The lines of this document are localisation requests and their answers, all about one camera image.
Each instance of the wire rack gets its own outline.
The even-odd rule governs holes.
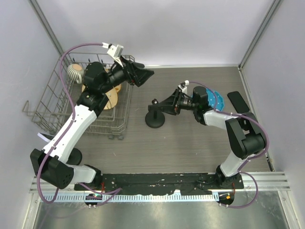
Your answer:
[[[127,60],[134,61],[134,57],[124,55]],[[71,52],[67,55],[67,63],[78,63],[85,69],[90,62],[99,61],[105,68],[110,68],[113,60],[107,54]],[[32,117],[32,122],[40,126],[44,131],[51,135],[56,134],[68,120],[72,113],[68,97],[63,90],[59,79],[60,58],[57,60],[51,73],[49,81],[41,96],[35,111],[29,109],[29,101],[24,105],[23,112]],[[67,66],[63,63],[63,77],[67,89],[74,102],[81,95],[81,84],[76,84],[67,77]],[[132,86],[122,83],[121,90],[118,92],[118,103],[110,110],[104,110],[101,115],[87,128],[86,133],[107,134],[109,138],[119,135],[123,139],[123,132],[127,126],[129,105],[132,95]]]

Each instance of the robotic arm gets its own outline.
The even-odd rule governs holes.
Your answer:
[[[102,175],[97,168],[66,164],[72,149],[87,127],[103,111],[108,102],[106,93],[109,90],[124,81],[140,87],[154,74],[154,71],[144,69],[143,64],[124,59],[121,56],[121,46],[109,47],[107,53],[115,60],[111,70],[107,73],[100,62],[93,62],[87,66],[84,76],[86,89],[75,106],[75,118],[71,115],[58,134],[42,150],[34,149],[30,155],[37,175],[42,160],[53,148],[43,166],[41,178],[60,189],[70,183],[80,182],[86,183],[92,189],[100,186]]]
[[[257,125],[245,118],[216,112],[208,103],[206,88],[195,87],[193,96],[189,97],[186,94],[188,84],[189,81],[185,81],[178,85],[174,93],[160,103],[154,99],[148,110],[162,111],[170,115],[178,115],[181,110],[191,110],[200,124],[226,130],[231,152],[217,167],[216,181],[221,187],[231,186],[244,162],[265,148],[266,136]],[[245,113],[243,116],[257,121],[253,113]]]

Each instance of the white wall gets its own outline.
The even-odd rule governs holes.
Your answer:
[[[119,43],[149,65],[239,64],[271,2],[38,0],[64,49]]]
[[[0,222],[20,229],[34,172],[30,153],[43,146],[39,128],[22,113],[33,109],[58,55],[27,0],[0,7]]]
[[[301,215],[305,189],[305,2],[284,0],[245,66],[255,111]]]

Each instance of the round black base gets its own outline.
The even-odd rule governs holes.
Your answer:
[[[81,151],[77,148],[73,148],[69,156],[69,159],[67,161],[67,164],[72,166],[78,166],[81,163],[81,160],[82,160]]]
[[[165,116],[161,111],[149,111],[145,116],[145,122],[150,128],[159,128],[165,122]]]

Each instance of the floor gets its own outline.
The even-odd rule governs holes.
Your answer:
[[[199,81],[217,90],[225,100],[225,111],[235,112],[227,93],[245,91],[236,67],[154,69],[140,88],[134,87],[128,127],[124,140],[109,140],[105,135],[84,134],[76,147],[83,153],[82,164],[99,168],[103,173],[177,173],[214,172],[230,152],[227,133],[197,123],[192,112],[165,115],[159,129],[144,121],[152,99],[166,99],[184,80]],[[269,171],[265,157],[244,167],[244,171]]]
[[[233,205],[249,202],[254,192],[236,193]],[[84,203],[41,203],[34,229],[288,229],[278,193],[261,191],[244,209],[216,202],[109,203],[82,209]]]

